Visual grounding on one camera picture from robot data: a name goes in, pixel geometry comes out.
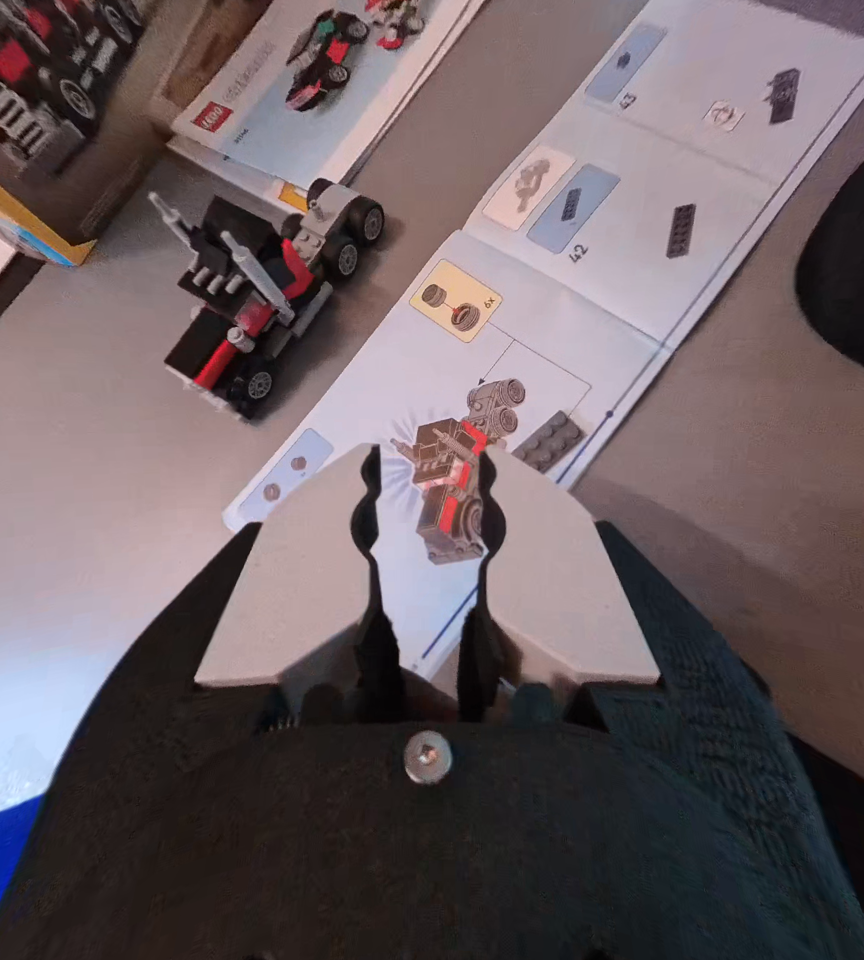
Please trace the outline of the lego set box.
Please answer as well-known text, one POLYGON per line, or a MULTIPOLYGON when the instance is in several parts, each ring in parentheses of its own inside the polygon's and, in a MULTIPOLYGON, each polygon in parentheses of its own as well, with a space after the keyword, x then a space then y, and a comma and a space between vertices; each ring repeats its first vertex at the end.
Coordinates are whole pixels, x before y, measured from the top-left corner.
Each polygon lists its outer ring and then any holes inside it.
POLYGON ((270 1, 0 1, 0 236, 77 267, 270 1))

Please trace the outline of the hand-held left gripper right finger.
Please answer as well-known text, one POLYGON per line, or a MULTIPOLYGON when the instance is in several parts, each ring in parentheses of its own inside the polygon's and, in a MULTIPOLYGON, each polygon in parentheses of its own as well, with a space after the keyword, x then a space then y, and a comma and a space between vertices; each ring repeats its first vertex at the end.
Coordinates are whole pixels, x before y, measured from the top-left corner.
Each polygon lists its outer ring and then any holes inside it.
POLYGON ((649 689, 657 662, 591 514, 506 450, 479 460, 475 602, 460 641, 460 717, 481 721, 501 682, 649 689))

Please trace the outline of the clear plastic bag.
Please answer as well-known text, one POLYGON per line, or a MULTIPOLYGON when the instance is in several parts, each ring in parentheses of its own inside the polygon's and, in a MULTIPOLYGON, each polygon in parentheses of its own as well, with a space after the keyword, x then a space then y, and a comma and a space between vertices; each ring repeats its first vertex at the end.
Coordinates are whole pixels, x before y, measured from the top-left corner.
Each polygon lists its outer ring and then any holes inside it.
POLYGON ((0 812, 40 795, 50 775, 49 765, 36 752, 0 754, 0 812))

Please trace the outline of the open lego instruction booklet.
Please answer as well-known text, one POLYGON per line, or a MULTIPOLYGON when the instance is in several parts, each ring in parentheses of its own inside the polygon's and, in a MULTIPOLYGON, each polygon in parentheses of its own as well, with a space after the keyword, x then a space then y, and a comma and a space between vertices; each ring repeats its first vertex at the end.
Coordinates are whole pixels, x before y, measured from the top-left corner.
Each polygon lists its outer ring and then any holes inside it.
POLYGON ((403 666, 459 640, 486 546, 477 458, 559 410, 573 486, 864 100, 864 36, 755 2, 649 2, 222 512, 262 522, 380 446, 377 561, 403 666), (801 71, 792 121, 769 81, 801 71), (673 210, 698 207, 688 256, 673 210))

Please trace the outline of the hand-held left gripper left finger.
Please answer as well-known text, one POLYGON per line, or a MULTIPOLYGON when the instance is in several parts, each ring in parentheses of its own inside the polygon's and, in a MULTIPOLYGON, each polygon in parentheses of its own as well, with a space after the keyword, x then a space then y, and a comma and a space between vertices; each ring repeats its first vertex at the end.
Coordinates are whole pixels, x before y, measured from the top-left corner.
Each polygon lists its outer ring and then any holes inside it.
POLYGON ((361 721, 400 719, 400 653, 377 560, 381 453, 355 446, 260 524, 196 672, 206 689, 271 687, 298 719, 330 689, 361 721))

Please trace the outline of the closed lego instruction booklet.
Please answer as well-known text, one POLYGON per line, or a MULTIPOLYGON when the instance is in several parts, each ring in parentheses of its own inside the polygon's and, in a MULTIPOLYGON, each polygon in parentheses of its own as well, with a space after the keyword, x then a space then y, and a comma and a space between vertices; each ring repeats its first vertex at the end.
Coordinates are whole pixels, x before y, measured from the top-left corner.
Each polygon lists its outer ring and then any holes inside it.
POLYGON ((483 5, 270 2, 167 146, 258 198, 347 183, 483 5))

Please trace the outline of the red black lego vehicle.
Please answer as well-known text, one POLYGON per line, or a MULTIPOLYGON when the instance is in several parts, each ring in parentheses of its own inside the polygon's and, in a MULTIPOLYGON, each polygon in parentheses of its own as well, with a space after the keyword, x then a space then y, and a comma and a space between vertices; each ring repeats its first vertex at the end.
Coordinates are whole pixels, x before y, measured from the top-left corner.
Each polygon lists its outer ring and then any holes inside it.
MULTIPOLYGON (((334 293, 321 252, 344 225, 357 191, 316 179, 306 210, 281 226, 214 196, 200 223, 191 223, 158 193, 148 199, 164 226, 191 256, 177 286, 198 311, 166 355, 166 368, 218 410, 249 423, 266 405, 241 402, 242 375, 269 365, 307 331, 334 293)), ((371 247, 358 246, 363 251, 371 247)))

